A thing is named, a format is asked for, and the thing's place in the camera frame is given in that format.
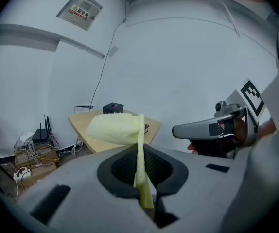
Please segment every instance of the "black slot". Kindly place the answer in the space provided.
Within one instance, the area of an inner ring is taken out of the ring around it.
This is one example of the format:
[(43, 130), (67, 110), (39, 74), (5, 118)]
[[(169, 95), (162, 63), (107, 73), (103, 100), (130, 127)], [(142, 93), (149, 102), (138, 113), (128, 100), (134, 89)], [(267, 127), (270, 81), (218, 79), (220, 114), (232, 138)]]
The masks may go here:
[(66, 185), (57, 185), (40, 204), (35, 207), (31, 215), (43, 224), (47, 224), (69, 191), (70, 187)]
[(227, 173), (230, 169), (228, 166), (221, 166), (213, 163), (207, 164), (206, 167), (223, 173)]
[[(120, 198), (137, 198), (140, 192), (133, 187), (137, 165), (137, 144), (104, 160), (97, 169), (97, 177), (108, 192)], [(157, 191), (154, 222), (164, 227), (175, 222), (178, 218), (166, 212), (162, 196), (177, 193), (188, 177), (186, 166), (144, 144), (144, 159), (146, 173)]]

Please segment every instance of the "power strip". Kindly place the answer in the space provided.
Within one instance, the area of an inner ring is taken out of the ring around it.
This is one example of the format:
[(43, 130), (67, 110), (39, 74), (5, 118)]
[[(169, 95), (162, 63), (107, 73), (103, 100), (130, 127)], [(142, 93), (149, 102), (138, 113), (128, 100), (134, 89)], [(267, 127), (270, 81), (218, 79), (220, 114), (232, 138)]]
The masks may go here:
[(31, 177), (31, 171), (30, 169), (27, 169), (26, 167), (22, 167), (21, 169), (19, 169), (16, 173), (13, 174), (13, 179), (15, 181), (20, 181), (22, 180), (22, 177), (24, 176), (24, 178), (27, 177)]

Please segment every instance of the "hand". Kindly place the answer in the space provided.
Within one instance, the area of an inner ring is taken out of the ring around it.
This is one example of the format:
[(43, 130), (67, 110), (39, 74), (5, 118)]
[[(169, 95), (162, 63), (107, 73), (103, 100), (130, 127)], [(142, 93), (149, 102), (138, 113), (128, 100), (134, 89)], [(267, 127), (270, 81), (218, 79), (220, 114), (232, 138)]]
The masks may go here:
[(194, 144), (190, 143), (189, 146), (187, 147), (189, 150), (192, 150), (192, 154), (198, 154), (198, 151), (194, 147)]
[[(223, 122), (219, 124), (223, 130), (225, 130), (225, 125)], [(237, 138), (238, 142), (244, 143), (246, 138), (246, 131), (245, 131), (245, 122), (241, 119), (234, 118), (233, 119), (233, 126), (234, 126), (234, 135)]]

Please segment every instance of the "black box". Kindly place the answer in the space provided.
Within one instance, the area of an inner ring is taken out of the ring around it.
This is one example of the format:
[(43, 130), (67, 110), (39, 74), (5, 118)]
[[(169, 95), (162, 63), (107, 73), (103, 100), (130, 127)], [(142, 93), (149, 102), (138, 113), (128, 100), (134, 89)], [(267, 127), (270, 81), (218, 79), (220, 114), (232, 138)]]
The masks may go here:
[(43, 143), (48, 141), (49, 141), (48, 131), (46, 129), (37, 129), (35, 134), (33, 135), (33, 142)]
[(103, 107), (103, 114), (122, 113), (122, 112), (123, 112), (123, 104), (110, 103)]

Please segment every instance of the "yellow cloth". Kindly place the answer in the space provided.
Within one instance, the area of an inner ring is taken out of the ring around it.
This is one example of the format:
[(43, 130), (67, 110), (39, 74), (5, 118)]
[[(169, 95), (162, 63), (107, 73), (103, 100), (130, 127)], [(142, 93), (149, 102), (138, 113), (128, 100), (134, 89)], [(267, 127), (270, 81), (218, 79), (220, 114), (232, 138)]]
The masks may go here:
[(87, 133), (94, 138), (110, 143), (120, 145), (138, 144), (134, 187), (140, 191), (141, 206), (143, 208), (153, 208), (154, 204), (145, 172), (144, 128), (144, 114), (139, 116), (133, 116), (130, 113), (101, 114), (91, 121)]

